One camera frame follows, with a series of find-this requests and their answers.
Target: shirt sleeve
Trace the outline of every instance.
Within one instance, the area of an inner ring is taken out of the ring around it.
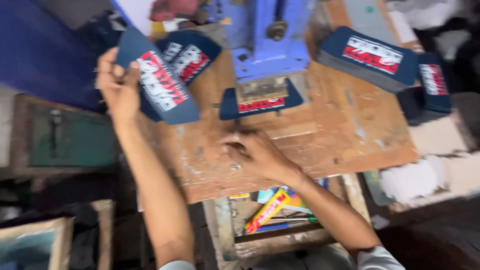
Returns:
[[[358,270],[405,270],[405,268],[382,246],[370,252],[361,251],[358,256]]]
[[[195,266],[184,260],[176,260],[160,267],[159,270],[195,270]]]

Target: hand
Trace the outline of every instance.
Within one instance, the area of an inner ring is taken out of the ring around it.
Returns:
[[[100,88],[115,128],[135,123],[140,107],[138,78],[140,65],[133,61],[127,72],[115,64],[118,48],[111,48],[98,58],[96,84]]]
[[[265,179],[292,187],[303,175],[301,167],[287,159],[261,131],[235,132],[219,140],[219,143],[223,144],[223,151],[242,168]]]

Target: navy blue card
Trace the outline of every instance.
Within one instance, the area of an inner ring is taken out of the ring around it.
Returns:
[[[222,103],[220,104],[220,120],[233,120],[242,116],[249,116],[270,111],[278,111],[302,104],[303,99],[301,98],[295,86],[293,86],[292,82],[289,79],[287,79],[287,84],[287,97],[271,98],[246,104],[237,104],[235,88],[225,89]]]
[[[167,124],[200,120],[197,104],[181,83],[161,52],[134,26],[128,26],[119,42],[117,64],[128,68],[140,63],[141,110],[154,121]]]
[[[425,93],[425,108],[450,113],[452,101],[448,91],[448,80],[443,72],[443,63],[433,53],[419,56],[420,78]]]
[[[408,86],[417,78],[418,59],[412,50],[363,35],[347,26],[337,28],[322,42],[320,49]]]
[[[185,30],[169,33],[155,42],[162,57],[179,77],[189,85],[219,55],[222,48],[202,34]]]

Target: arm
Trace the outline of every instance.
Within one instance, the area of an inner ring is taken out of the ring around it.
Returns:
[[[357,211],[303,173],[264,133],[235,133],[220,143],[224,145],[224,152],[245,170],[294,189],[323,227],[352,257],[356,258],[359,251],[382,245]]]
[[[175,260],[193,264],[194,236],[187,204],[136,125],[140,66],[132,62],[123,76],[125,70],[113,64],[117,51],[110,49],[99,58],[97,85],[110,109],[115,132],[141,195],[157,267]]]

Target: person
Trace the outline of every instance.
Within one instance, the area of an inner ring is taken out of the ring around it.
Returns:
[[[157,268],[193,270],[194,235],[187,204],[136,124],[140,107],[140,65],[134,61],[124,70],[115,64],[117,52],[118,48],[112,48],[99,58],[96,84],[110,110],[115,132],[138,186]],[[356,259],[358,269],[404,270],[357,211],[318,185],[264,133],[235,132],[218,143],[245,171],[295,190],[321,225]]]

